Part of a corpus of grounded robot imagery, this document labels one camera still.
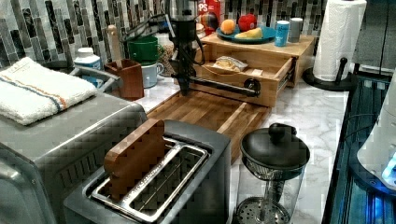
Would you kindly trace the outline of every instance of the wall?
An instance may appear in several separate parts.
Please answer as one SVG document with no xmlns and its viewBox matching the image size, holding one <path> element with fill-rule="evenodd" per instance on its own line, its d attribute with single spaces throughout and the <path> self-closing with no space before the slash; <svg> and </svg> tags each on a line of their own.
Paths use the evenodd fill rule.
<svg viewBox="0 0 396 224">
<path fill-rule="evenodd" d="M 396 20 L 394 18 L 396 17 L 396 1 L 366 1 L 367 7 L 356 45 L 354 62 L 374 67 L 395 69 Z"/>
<path fill-rule="evenodd" d="M 76 57 L 76 50 L 92 47 L 104 63 L 111 61 L 106 27 L 128 31 L 159 13 L 162 0 L 2 0 L 0 1 L 0 66 L 28 56 L 39 63 Z M 229 0 L 224 18 L 237 19 L 254 9 L 259 21 L 274 27 L 276 20 L 304 18 L 304 33 L 319 35 L 320 0 Z"/>
</svg>

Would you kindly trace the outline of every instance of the apple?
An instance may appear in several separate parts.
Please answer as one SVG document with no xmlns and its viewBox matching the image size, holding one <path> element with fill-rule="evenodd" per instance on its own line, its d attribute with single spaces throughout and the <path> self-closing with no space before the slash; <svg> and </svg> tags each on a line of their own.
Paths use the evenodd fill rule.
<svg viewBox="0 0 396 224">
<path fill-rule="evenodd" d="M 241 32 L 249 31 L 255 29 L 257 26 L 257 19 L 256 17 L 249 13 L 245 16 L 241 16 L 238 20 L 238 26 Z"/>
</svg>

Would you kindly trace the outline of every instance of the tile backsplash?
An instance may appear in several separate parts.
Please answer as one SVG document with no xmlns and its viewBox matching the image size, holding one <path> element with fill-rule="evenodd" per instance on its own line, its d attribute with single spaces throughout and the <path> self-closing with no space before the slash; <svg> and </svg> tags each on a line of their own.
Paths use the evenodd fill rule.
<svg viewBox="0 0 396 224">
<path fill-rule="evenodd" d="M 28 56 L 39 63 L 67 60 L 72 64 L 81 47 L 93 48 L 111 62 L 106 28 L 119 35 L 160 13 L 162 0 L 1 0 L 0 67 Z M 224 19 L 237 19 L 251 9 L 258 22 L 274 27 L 278 20 L 304 19 L 303 34 L 319 35 L 325 3 L 319 0 L 227 0 Z M 128 57 L 121 48 L 123 57 Z"/>
</svg>

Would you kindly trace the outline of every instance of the green mug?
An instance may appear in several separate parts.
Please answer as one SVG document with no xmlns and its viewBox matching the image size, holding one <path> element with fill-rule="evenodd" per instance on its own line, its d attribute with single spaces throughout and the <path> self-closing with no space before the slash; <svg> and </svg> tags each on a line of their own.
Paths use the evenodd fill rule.
<svg viewBox="0 0 396 224">
<path fill-rule="evenodd" d="M 132 60 L 145 64 L 157 62 L 165 52 L 158 44 L 158 38 L 152 35 L 128 42 L 129 56 Z"/>
</svg>

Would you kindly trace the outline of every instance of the plate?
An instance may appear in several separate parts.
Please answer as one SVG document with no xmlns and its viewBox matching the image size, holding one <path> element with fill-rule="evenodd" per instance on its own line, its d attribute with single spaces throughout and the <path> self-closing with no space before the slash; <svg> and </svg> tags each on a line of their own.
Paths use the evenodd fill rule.
<svg viewBox="0 0 396 224">
<path fill-rule="evenodd" d="M 241 44 L 262 44 L 265 42 L 271 41 L 275 37 L 275 29 L 271 27 L 266 27 L 266 26 L 261 26 L 262 28 L 262 38 L 254 38 L 254 39 L 239 39 L 235 38 L 235 35 L 241 33 L 239 30 L 239 27 L 236 26 L 235 30 L 233 31 L 232 34 L 230 35 L 225 35 L 220 28 L 216 30 L 216 33 L 218 34 L 218 37 L 224 40 L 229 40 L 235 43 L 241 43 Z"/>
</svg>

